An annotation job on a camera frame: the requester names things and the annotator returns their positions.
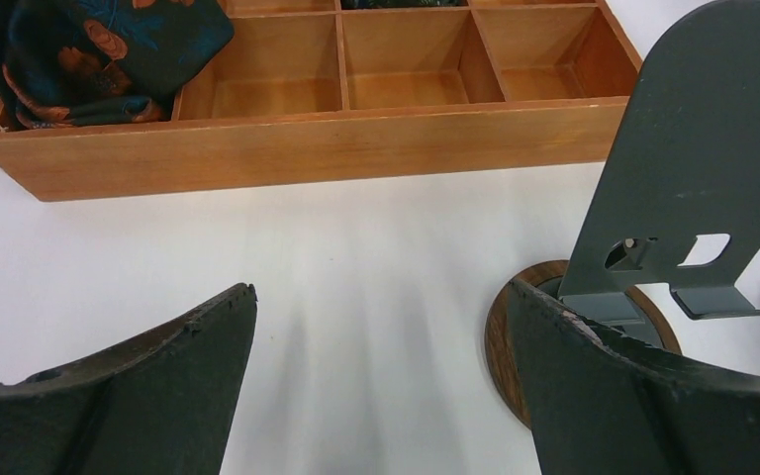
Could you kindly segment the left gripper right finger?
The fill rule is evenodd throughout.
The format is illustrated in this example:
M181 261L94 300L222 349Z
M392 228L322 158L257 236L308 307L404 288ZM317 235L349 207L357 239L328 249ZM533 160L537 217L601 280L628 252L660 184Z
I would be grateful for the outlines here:
M760 376L703 363L508 287L545 474L760 474Z

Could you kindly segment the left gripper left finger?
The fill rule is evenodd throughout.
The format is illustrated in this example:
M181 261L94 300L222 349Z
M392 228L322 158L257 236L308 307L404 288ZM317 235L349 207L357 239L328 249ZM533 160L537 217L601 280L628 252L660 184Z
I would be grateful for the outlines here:
M239 283L75 361L0 383L0 474L217 474L255 332Z

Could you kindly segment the wooden round base phone stand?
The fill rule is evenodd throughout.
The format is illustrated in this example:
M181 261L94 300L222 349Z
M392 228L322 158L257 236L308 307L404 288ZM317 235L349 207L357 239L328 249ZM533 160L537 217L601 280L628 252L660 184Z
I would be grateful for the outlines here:
M754 316L736 283L759 249L760 1L711 1L645 58L571 257L520 280L670 350L636 286L693 320Z

